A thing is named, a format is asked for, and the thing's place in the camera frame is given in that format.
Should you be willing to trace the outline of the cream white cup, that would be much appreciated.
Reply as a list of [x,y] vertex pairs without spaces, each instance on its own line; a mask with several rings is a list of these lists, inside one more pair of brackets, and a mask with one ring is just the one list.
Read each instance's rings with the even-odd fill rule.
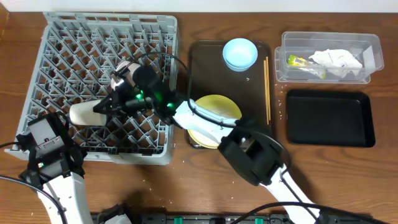
[[86,101],[71,105],[69,117],[73,124],[80,126],[104,126],[107,116],[93,111],[101,100]]

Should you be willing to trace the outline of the white pink bowl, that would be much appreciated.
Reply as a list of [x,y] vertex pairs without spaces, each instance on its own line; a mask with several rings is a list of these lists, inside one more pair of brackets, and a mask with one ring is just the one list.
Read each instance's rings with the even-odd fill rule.
[[133,74],[140,67],[141,65],[138,63],[133,63],[129,61],[121,62],[116,70],[111,74],[112,90],[117,89],[117,87],[122,85],[123,83],[128,83],[131,86],[135,86],[136,84],[133,80]]

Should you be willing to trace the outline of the light blue bowl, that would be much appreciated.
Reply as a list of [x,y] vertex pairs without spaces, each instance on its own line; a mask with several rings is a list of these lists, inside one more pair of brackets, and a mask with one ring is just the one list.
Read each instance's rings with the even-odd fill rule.
[[258,57],[258,50],[250,40],[237,38],[225,44],[222,55],[230,70],[243,72],[254,65]]

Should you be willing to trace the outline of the green yellow snack wrapper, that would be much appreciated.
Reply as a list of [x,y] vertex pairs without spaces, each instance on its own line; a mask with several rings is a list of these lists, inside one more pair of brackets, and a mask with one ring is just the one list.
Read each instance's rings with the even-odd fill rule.
[[296,55],[290,55],[288,58],[288,64],[297,67],[299,70],[304,72],[309,72],[312,75],[321,78],[322,80],[326,78],[326,70],[321,66],[313,62],[305,60],[304,58],[298,57]]

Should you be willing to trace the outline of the white tissue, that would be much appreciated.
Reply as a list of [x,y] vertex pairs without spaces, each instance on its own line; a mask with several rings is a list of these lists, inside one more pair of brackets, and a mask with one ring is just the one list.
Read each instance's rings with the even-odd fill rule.
[[328,67],[329,72],[340,78],[344,78],[350,72],[357,75],[363,67],[353,54],[344,49],[316,51],[309,56],[309,59],[321,66]]

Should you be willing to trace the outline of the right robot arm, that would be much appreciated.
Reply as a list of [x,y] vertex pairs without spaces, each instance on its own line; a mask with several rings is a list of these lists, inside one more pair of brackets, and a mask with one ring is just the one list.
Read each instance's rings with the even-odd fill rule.
[[112,92],[93,107],[108,116],[153,110],[165,124],[191,129],[218,143],[218,150],[247,182],[267,189],[294,223],[318,223],[320,210],[294,182],[285,148],[251,119],[220,116],[172,91],[147,65],[121,65],[112,74]]

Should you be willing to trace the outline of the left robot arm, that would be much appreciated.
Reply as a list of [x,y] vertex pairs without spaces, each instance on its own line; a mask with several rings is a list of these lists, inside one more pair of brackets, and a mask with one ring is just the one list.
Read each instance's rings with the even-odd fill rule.
[[52,223],[93,223],[86,199],[83,150],[69,135],[70,123],[61,112],[28,122],[16,136],[27,151],[27,169],[19,178],[34,187]]

